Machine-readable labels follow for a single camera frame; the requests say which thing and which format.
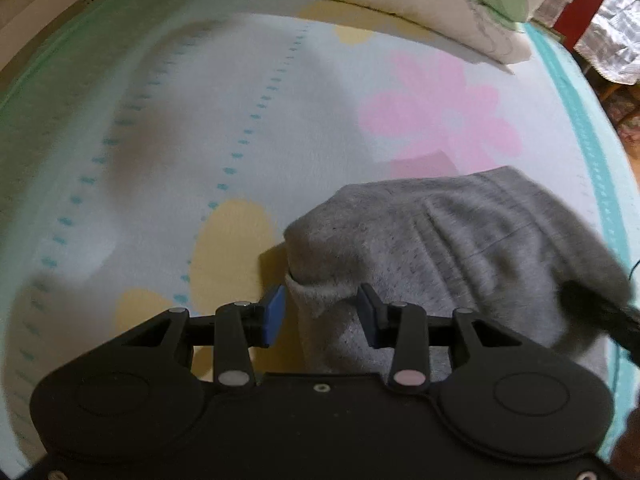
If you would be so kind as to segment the grey knit pants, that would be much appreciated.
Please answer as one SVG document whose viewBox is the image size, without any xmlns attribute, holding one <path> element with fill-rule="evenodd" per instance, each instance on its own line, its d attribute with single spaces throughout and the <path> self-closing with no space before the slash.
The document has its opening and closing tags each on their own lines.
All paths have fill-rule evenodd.
<svg viewBox="0 0 640 480">
<path fill-rule="evenodd" d="M 518 170 L 352 184 L 285 230 L 288 289 L 315 373 L 386 373 L 352 298 L 362 284 L 428 314 L 483 313 L 601 378 L 606 342 L 560 305 L 568 281 L 628 304 L 622 266 L 563 202 Z"/>
</svg>

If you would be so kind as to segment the pastel floral bed sheet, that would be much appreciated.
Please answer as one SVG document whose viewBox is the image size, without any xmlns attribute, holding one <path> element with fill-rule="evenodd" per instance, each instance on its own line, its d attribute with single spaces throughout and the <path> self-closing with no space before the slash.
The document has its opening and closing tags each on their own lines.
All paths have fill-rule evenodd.
<svg viewBox="0 0 640 480">
<path fill-rule="evenodd" d="M 350 184 L 498 169 L 618 292 L 639 193 L 577 64 L 527 29 L 500 65 L 326 0 L 98 0 L 1 100 L 1 468 L 43 456 L 37 382 L 169 307 L 211 314 L 281 274 L 286 228 Z"/>
</svg>

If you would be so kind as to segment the floral storage bag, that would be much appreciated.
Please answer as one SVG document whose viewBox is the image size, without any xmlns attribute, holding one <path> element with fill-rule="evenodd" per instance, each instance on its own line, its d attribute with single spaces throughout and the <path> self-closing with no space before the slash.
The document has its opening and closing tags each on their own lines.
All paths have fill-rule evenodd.
<svg viewBox="0 0 640 480">
<path fill-rule="evenodd" d="M 603 101 L 608 119 L 632 160 L 639 159 L 639 85 L 618 86 Z"/>
</svg>

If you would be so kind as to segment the plaid cloth cover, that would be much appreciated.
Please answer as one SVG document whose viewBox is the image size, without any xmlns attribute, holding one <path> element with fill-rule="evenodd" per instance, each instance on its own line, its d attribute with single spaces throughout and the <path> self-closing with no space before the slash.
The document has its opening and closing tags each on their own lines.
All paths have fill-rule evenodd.
<svg viewBox="0 0 640 480">
<path fill-rule="evenodd" d="M 605 79 L 633 86 L 639 81 L 639 0 L 604 0 L 577 52 Z"/>
</svg>

